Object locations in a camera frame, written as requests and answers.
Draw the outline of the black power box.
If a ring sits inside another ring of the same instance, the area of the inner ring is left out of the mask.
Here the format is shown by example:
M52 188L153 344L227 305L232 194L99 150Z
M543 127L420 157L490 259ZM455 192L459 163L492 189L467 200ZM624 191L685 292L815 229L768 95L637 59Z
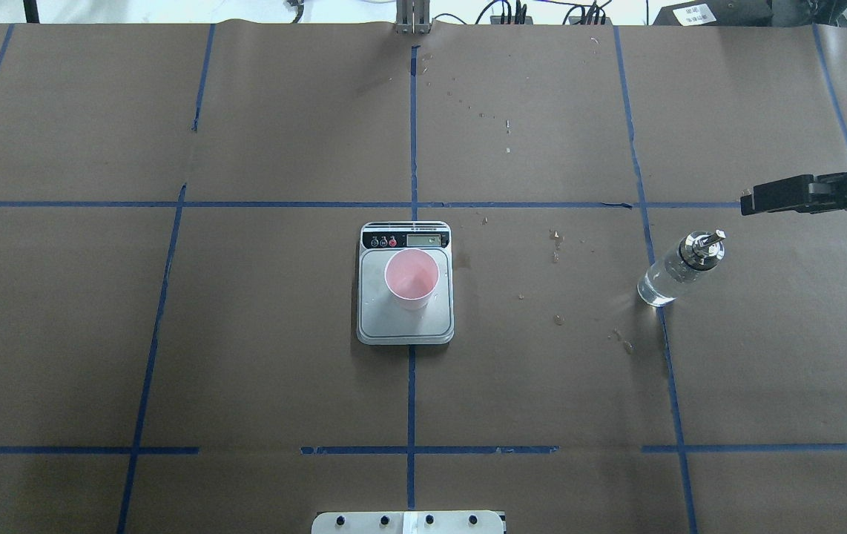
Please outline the black power box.
M661 7L651 26L770 27L776 17L794 13L794 1L679 1Z

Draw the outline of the clear glass sauce bottle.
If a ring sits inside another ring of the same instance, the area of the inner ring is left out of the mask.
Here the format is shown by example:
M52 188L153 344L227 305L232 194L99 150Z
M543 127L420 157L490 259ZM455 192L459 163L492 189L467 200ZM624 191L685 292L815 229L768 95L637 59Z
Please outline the clear glass sauce bottle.
M646 304L661 308L687 294L725 257L725 230L691 232L651 264L636 290Z

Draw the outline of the silver digital kitchen scale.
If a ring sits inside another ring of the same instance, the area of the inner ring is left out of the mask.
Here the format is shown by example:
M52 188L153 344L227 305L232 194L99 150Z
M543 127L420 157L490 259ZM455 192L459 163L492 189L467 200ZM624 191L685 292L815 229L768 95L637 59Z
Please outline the silver digital kitchen scale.
M445 222L368 222L359 234L356 338L370 346L454 337L452 231Z

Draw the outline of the aluminium frame post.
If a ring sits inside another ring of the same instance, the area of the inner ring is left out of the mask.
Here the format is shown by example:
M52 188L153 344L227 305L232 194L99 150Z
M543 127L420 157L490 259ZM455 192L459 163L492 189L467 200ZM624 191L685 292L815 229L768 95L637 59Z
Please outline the aluminium frame post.
M394 28L397 34L426 35L432 30L430 0L397 0Z

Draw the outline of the pink paper cup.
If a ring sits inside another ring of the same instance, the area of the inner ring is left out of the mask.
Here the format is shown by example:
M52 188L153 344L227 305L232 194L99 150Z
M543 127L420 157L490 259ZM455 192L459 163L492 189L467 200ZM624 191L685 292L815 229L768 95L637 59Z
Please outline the pink paper cup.
M387 260L383 279L400 307L421 310L427 307L438 286L438 263L419 248L404 249Z

